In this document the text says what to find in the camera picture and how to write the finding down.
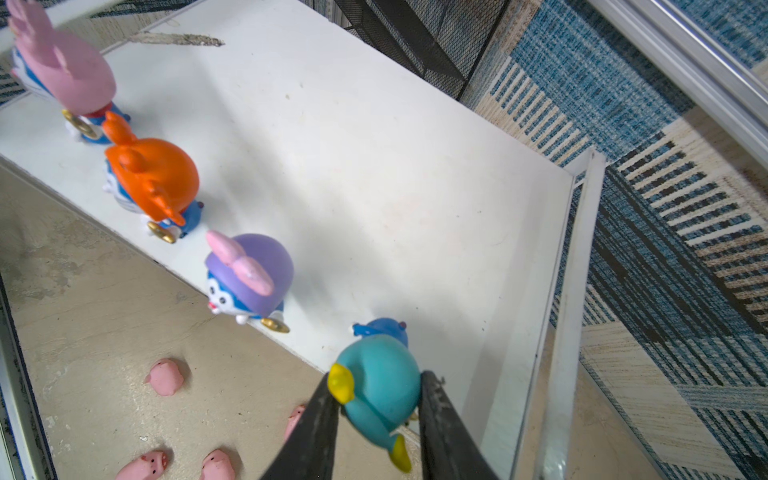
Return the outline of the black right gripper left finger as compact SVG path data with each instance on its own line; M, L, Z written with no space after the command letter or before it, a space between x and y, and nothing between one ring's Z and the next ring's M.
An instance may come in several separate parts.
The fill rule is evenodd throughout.
M332 479L340 404L328 390L327 380L325 374L261 480Z

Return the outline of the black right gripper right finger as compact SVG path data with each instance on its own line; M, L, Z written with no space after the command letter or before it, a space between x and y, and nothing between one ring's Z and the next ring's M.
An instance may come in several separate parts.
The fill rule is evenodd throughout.
M421 374L419 431L424 479L497 479L432 371Z

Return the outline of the orange-haired doll figure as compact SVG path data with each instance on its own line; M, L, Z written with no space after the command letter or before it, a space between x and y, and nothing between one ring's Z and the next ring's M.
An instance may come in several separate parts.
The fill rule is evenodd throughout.
M169 244L194 230L204 203L197 199L200 179L192 158L166 140L137 137L117 113L106 114L102 129L112 142L105 150L105 189L116 202Z

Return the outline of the purple penguin toy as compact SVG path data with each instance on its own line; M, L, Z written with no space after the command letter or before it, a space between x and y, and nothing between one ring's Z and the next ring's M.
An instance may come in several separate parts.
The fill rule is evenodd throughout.
M276 239L255 233L228 237L206 232L211 253L205 259L205 293L212 313L232 316L240 325L259 325L287 334L284 300L294 278L294 264Z

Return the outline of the pink-haired doll figure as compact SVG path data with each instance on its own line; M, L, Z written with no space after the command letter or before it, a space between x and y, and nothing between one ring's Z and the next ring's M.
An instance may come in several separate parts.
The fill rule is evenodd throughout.
M72 138L109 145L102 124L115 104L117 84L101 53L72 33L53 27L36 1L8 1L8 26L14 34L12 76L32 94L59 103Z

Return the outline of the teal penguin toy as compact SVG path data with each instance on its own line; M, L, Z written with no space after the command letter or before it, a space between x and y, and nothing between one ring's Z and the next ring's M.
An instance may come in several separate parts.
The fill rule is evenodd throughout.
M396 430L416 410L421 372L408 349L407 325L378 318L352 325L355 342L331 366L327 388L352 426L370 443L386 450L398 470L412 463L405 438Z

